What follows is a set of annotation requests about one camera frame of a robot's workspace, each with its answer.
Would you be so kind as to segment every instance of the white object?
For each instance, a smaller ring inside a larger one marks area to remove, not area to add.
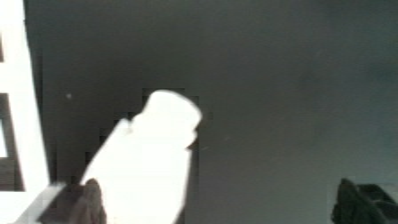
[[[9,95],[23,192],[0,191],[0,224],[14,222],[50,180],[39,127],[30,55],[25,34],[23,0],[0,0],[0,93]]]
[[[82,184],[94,178],[108,224],[172,224],[185,201],[201,112],[172,91],[156,91],[142,113],[123,119],[94,156]]]

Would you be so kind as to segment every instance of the dark gray wall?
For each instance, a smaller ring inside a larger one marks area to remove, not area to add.
[[[339,179],[398,182],[398,2],[27,3],[53,180],[144,88],[183,88],[206,115],[187,223],[329,223]]]

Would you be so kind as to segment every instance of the white bottle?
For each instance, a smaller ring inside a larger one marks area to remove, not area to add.
[[[80,184],[94,178],[108,224],[172,224],[185,201],[201,111],[172,91],[158,90],[133,120],[123,119],[94,156]]]

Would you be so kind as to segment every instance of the black object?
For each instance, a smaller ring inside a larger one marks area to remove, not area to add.
[[[398,223],[398,205],[375,184],[355,185],[341,180],[332,221],[336,224]]]
[[[85,185],[69,185],[60,192],[39,222],[43,224],[105,224],[101,188],[94,179]]]

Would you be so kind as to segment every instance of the dark surface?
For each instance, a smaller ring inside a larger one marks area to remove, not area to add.
[[[142,89],[183,88],[206,115],[185,223],[329,223],[339,179],[398,182],[398,2],[27,3],[53,180]]]
[[[20,158],[16,150],[14,126],[9,108],[9,94],[0,93],[0,128],[7,157],[0,158],[0,191],[25,191]]]

